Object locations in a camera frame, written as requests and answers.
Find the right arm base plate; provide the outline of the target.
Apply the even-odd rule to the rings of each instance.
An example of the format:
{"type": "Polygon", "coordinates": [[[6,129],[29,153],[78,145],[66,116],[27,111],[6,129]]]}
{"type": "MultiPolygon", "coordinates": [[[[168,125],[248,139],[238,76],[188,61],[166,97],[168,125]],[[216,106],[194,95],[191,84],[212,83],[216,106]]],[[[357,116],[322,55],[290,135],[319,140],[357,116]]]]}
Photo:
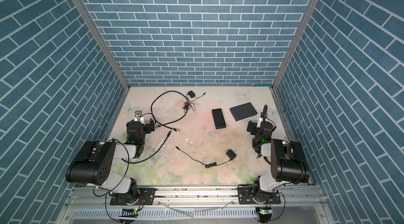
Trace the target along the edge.
{"type": "Polygon", "coordinates": [[[264,192],[260,189],[254,189],[251,186],[238,186],[237,193],[240,205],[278,205],[281,203],[279,194],[274,192],[264,192]]]}

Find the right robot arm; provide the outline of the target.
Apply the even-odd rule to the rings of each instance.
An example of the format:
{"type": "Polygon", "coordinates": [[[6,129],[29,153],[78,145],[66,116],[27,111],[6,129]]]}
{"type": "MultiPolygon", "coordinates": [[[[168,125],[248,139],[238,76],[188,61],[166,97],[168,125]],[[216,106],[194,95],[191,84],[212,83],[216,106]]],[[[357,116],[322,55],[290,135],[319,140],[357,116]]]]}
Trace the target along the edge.
{"type": "Polygon", "coordinates": [[[309,181],[309,169],[303,147],[299,142],[272,138],[275,125],[265,119],[248,122],[247,132],[253,135],[252,148],[258,158],[270,165],[270,173],[258,176],[253,194],[274,193],[280,187],[309,181]]]}

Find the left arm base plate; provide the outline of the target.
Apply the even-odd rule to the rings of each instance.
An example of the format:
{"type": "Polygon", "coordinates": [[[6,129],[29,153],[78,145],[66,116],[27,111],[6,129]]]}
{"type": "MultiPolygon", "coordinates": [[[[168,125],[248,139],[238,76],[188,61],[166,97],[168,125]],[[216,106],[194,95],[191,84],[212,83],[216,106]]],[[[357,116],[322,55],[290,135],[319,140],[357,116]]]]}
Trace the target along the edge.
{"type": "Polygon", "coordinates": [[[111,206],[145,206],[152,205],[154,202],[156,188],[137,188],[130,190],[125,194],[111,194],[111,206]]]}

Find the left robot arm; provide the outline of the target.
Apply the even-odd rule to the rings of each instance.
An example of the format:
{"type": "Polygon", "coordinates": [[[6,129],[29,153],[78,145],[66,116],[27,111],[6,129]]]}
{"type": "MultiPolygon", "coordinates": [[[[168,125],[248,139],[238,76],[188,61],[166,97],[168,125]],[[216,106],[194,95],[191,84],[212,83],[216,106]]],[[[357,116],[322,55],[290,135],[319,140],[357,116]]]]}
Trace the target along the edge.
{"type": "Polygon", "coordinates": [[[69,183],[93,184],[109,191],[115,197],[122,196],[133,204],[140,196],[136,180],[111,170],[115,159],[130,162],[139,158],[144,150],[146,135],[155,130],[155,122],[148,124],[132,120],[126,124],[127,139],[122,143],[116,139],[108,142],[84,143],[70,166],[65,179],[69,183]]]}

